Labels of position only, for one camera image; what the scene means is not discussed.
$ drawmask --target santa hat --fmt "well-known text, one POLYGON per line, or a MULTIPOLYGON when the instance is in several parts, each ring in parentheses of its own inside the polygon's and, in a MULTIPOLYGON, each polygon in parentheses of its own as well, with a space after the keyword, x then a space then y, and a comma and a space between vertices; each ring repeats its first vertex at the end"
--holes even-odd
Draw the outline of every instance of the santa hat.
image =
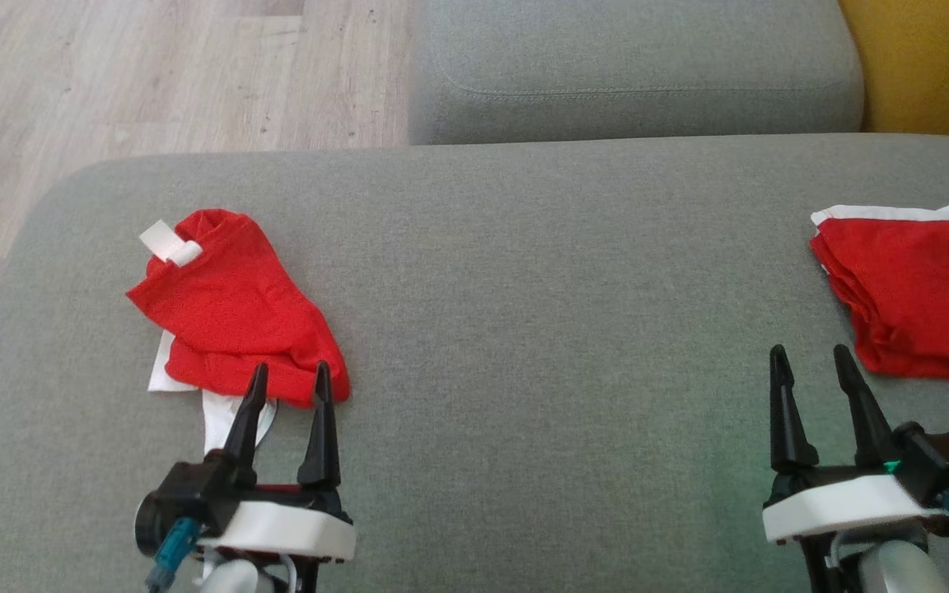
POLYGON ((851 307, 867 369, 949 379, 949 206, 833 206, 811 248, 851 307))
POLYGON ((309 408, 320 361, 331 368, 334 397, 350 394, 339 346, 323 315, 280 265, 251 218, 198 210, 175 228, 150 229, 156 256, 127 296, 174 334, 166 374, 182 384, 242 395, 257 364, 269 364, 268 396, 309 408))

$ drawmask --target wooden floor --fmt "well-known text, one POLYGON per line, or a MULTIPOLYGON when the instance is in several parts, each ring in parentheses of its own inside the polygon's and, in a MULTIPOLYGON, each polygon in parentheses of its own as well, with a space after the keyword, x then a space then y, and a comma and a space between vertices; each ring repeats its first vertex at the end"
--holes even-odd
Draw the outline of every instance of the wooden floor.
POLYGON ((93 162, 405 142, 412 0, 0 0, 0 274, 93 162))

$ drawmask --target red cloth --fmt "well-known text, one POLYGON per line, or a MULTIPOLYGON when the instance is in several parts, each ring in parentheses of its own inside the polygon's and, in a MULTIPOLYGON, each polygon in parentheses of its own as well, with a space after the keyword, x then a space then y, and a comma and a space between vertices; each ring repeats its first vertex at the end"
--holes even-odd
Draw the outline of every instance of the red cloth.
POLYGON ((949 379, 949 219, 827 214, 811 248, 852 309, 855 352, 866 368, 949 379))
POLYGON ((331 368, 336 401, 350 395, 339 346, 323 315, 302 295, 251 218, 197 210, 175 228, 203 253, 178 267, 148 260, 147 277, 127 296, 175 335, 168 375, 219 394, 242 395, 260 362, 269 397, 310 408, 319 361, 331 368))

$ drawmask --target gray sofa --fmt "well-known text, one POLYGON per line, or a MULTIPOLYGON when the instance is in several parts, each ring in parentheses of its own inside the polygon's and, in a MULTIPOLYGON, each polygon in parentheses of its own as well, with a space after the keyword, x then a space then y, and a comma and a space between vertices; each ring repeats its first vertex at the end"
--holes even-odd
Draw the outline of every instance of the gray sofa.
MULTIPOLYGON (((949 138, 658 138, 192 155, 93 166, 31 214, 0 290, 0 593, 132 591, 134 509, 199 457, 195 395, 144 391, 124 297, 156 218, 252 215, 320 305, 358 556, 321 590, 806 590, 764 541, 768 350, 824 462, 854 443, 851 340, 806 241, 833 203, 949 203, 949 138)), ((949 382, 869 376, 949 429, 949 382)), ((293 478, 309 414, 257 455, 293 478)), ((949 581, 949 540, 933 555, 949 581)), ((178 589, 193 567, 187 564, 178 589)))
POLYGON ((836 0, 418 2, 412 143, 855 132, 836 0))

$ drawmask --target gray ottoman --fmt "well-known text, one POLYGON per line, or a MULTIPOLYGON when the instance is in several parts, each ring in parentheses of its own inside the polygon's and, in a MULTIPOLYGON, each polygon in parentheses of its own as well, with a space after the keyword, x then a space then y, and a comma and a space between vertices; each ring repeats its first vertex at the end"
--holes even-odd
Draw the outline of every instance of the gray ottoman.
POLYGON ((412 143, 854 132, 836 0, 428 0, 412 143))
MULTIPOLYGON (((851 459, 807 249, 833 203, 949 203, 949 138, 668 138, 140 158, 31 215, 0 290, 0 593, 135 591, 135 507, 200 454, 196 395, 144 391, 159 331, 124 297, 156 218, 245 211, 320 305, 352 563, 321 590, 806 590, 764 541, 768 350, 811 440, 851 459)), ((949 382, 868 376, 893 424, 949 429, 949 382)), ((309 414, 256 466, 294 478, 309 414)), ((949 540, 933 554, 949 579, 949 540)), ((180 575, 178 591, 193 576, 180 575)))

